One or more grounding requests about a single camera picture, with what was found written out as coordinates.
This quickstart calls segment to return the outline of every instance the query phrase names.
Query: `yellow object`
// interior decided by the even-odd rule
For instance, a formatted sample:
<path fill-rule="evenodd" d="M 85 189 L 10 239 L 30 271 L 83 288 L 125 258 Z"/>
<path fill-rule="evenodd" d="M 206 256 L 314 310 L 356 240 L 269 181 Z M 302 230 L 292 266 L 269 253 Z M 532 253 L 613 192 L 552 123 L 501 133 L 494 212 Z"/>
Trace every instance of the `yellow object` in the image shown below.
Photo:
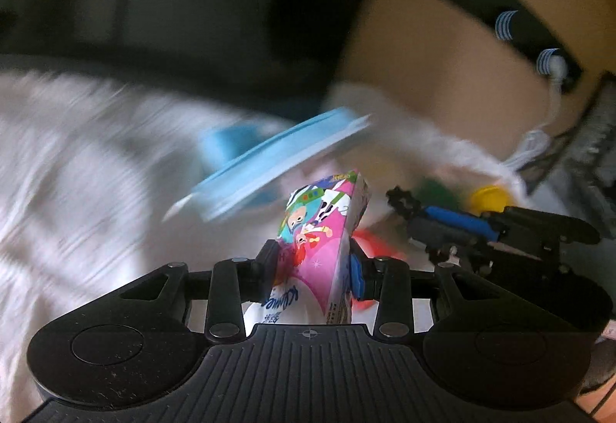
<path fill-rule="evenodd" d="M 506 206 L 515 206 L 509 192 L 497 185 L 487 185 L 473 192 L 468 199 L 468 210 L 474 215 L 484 211 L 502 213 Z"/>

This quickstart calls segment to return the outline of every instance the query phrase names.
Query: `pink tissue pack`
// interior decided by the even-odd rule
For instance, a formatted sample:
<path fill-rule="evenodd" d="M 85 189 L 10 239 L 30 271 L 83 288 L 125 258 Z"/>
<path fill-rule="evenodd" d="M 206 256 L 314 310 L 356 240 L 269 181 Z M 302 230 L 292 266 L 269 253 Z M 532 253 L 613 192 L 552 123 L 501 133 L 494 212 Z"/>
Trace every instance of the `pink tissue pack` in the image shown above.
<path fill-rule="evenodd" d="M 350 323 L 349 238 L 368 205 L 361 174 L 350 171 L 291 194 L 278 232 L 281 251 L 270 299 L 252 304 L 256 323 Z"/>

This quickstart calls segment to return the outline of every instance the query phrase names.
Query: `white bedsheet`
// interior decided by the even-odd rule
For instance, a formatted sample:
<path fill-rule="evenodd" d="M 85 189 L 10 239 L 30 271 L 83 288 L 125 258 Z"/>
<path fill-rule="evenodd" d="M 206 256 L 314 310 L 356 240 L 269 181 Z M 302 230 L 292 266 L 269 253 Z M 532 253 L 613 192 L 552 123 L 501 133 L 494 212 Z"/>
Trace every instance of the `white bedsheet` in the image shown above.
<path fill-rule="evenodd" d="M 169 93 L 74 75 L 0 74 L 0 421 L 41 402 L 27 368 L 45 323 L 168 261 L 211 268 L 275 236 L 282 207 L 204 225 L 184 210 L 198 132 L 252 119 Z"/>

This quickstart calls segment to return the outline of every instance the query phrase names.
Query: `white cable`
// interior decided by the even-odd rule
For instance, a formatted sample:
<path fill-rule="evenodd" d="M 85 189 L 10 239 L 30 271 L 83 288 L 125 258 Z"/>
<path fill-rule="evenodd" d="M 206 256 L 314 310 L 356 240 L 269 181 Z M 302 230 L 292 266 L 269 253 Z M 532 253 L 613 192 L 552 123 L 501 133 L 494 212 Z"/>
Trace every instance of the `white cable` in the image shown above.
<path fill-rule="evenodd" d="M 513 155 L 503 164 L 514 171 L 522 168 L 538 155 L 543 154 L 552 138 L 542 128 L 552 124 L 561 110 L 561 87 L 567 76 L 567 63 L 562 56 L 551 56 L 549 60 L 549 104 L 545 120 L 524 135 Z"/>

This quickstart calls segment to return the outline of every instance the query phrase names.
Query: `ribbed black surface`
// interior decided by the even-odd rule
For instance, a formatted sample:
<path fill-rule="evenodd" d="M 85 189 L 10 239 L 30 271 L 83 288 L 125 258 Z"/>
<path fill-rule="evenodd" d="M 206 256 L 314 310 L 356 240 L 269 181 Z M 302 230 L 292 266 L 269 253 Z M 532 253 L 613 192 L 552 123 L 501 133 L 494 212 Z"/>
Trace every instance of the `ribbed black surface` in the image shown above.
<path fill-rule="evenodd" d="M 306 333 L 309 330 L 318 334 Z M 525 413 L 490 410 L 467 403 L 436 385 L 410 349 L 374 341 L 362 326 L 309 328 L 263 324 L 243 343 L 211 348 L 186 384 L 147 406 L 101 413 L 50 402 L 27 421 L 588 423 L 592 420 L 572 403 Z"/>

